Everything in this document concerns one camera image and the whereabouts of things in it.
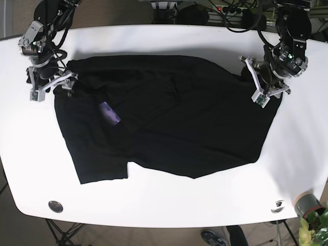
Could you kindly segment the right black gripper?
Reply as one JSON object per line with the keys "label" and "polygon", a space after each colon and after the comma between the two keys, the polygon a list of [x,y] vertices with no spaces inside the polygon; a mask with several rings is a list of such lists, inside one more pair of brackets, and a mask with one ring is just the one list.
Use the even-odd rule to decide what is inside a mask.
{"label": "right black gripper", "polygon": [[34,65],[27,68],[27,83],[32,85],[30,100],[42,102],[52,87],[61,87],[67,92],[67,96],[74,94],[73,87],[78,81],[78,74],[59,67],[56,61],[50,60],[43,67]]}

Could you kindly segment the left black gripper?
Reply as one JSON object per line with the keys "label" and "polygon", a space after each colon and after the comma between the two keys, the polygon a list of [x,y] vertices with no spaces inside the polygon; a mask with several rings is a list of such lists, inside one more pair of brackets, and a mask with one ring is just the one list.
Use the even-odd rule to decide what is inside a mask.
{"label": "left black gripper", "polygon": [[308,68],[308,58],[295,57],[289,51],[268,49],[263,60],[239,56],[244,69],[249,72],[255,84],[251,99],[262,108],[266,107],[272,97],[280,98],[283,93],[290,94],[291,89],[285,80],[299,77]]}

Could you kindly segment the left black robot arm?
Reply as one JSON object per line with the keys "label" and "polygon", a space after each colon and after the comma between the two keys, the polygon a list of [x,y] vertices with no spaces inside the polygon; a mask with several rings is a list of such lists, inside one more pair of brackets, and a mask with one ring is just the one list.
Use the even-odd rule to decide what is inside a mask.
{"label": "left black robot arm", "polygon": [[256,29],[264,43],[263,60],[239,57],[256,87],[252,101],[262,108],[273,96],[280,98],[283,93],[290,94],[291,90],[284,82],[285,79],[299,77],[307,69],[306,41],[312,32],[309,18],[310,1],[271,1],[269,7],[276,11],[275,28],[279,35],[278,44],[270,44],[262,34],[261,21],[264,20],[266,7],[263,1],[258,1],[256,19],[242,32]]}

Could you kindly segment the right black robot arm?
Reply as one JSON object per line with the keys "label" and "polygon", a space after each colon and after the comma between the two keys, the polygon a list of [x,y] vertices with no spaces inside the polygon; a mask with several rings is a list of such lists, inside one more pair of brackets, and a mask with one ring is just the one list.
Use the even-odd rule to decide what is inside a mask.
{"label": "right black robot arm", "polygon": [[32,85],[30,100],[41,102],[52,87],[61,86],[70,96],[78,74],[67,69],[63,60],[67,52],[61,47],[73,23],[81,1],[41,1],[28,30],[18,46],[29,58],[27,83]]}

